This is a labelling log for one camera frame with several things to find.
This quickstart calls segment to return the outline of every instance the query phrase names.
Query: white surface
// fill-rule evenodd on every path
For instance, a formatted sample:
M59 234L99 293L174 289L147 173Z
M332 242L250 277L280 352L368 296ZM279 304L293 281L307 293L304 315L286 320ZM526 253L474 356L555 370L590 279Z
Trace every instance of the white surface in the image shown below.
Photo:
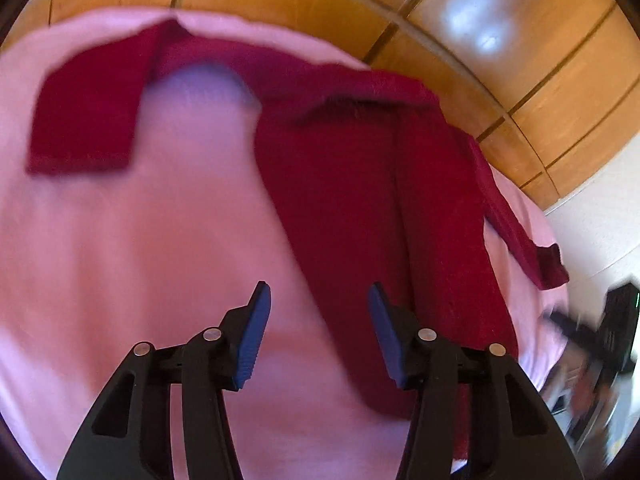
M78 50L169 15L201 34L362 67L303 34L168 9L96 10L2 54L0 412L52 480L95 396L135 343L184 343L266 280L273 307L254 376L225 396L244 477L393 478L408 423L368 410L352 389L255 167L259 104L226 71L191 67L146 89L127 171L24 174L46 72ZM530 236L553 243L542 212L500 174L496 181ZM485 243L520 364L540 387L563 344L538 318L566 303L566 288L539 293L490 226ZM184 448L174 451L180 480Z
M599 322L609 288L640 283L640 135L577 192L546 212L571 277L570 308ZM634 342L640 351L640 334ZM640 410L640 366L632 412Z

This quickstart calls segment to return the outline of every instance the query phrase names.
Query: wooden floor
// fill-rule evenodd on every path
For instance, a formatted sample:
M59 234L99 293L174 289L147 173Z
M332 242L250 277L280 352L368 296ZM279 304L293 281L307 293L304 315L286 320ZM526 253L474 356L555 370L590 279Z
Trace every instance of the wooden floor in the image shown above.
M422 79L540 207L640 130L640 41L614 0L31 0L5 44L102 6L238 14Z

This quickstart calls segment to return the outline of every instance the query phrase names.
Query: pink bed sheet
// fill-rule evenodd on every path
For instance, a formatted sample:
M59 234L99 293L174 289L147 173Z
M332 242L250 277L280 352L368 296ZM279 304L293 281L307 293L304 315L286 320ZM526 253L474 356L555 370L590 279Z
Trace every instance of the pink bed sheet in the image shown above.
M194 66L147 88L136 158L125 173L45 178L23 171L45 74L80 50L169 15L198 34L367 69L324 41L284 28L168 9L95 10L34 32L2 54L0 413L53 480L86 412L133 344L181 344L245 304L255 283L266 280L273 308L254 377L225 396L244 477L394 478L408 423L369 411L351 388L255 167L260 105L232 74ZM537 206L494 175L535 243L555 242ZM564 343L539 316L566 307L566 287L538 291L487 223L484 236L520 365L540 388ZM172 411L179 421L179 402ZM174 428L183 480L179 424Z

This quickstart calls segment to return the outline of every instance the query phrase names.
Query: silver screw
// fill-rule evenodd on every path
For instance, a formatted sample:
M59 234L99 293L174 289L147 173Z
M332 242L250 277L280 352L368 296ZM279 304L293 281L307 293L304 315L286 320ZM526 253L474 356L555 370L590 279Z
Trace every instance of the silver screw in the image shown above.
M489 352L491 352L496 357L502 357L507 353L507 349L500 343L491 343L489 345Z
M149 343L138 343L133 347L133 353L137 356L147 355L151 351Z
M431 330L431 328L421 328L418 330L418 337L423 341L435 341L437 336L436 331Z
M219 328L207 328L202 336L206 341L217 341L222 337L222 330Z

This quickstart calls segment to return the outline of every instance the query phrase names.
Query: folded fabric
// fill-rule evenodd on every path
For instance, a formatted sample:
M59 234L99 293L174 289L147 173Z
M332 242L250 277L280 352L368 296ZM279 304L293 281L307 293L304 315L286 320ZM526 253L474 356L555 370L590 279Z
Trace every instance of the folded fabric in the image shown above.
M226 66L262 104L254 146L260 176L368 406L407 416L412 403L386 378L366 308L373 281L438 333L473 348L500 342L517 356L484 248L484 218L540 289L568 280L558 247L529 239L475 141L445 122L417 81L200 38L169 20L82 52L47 77L27 170L126 168L145 85L201 62ZM458 457L464 428L461 420Z

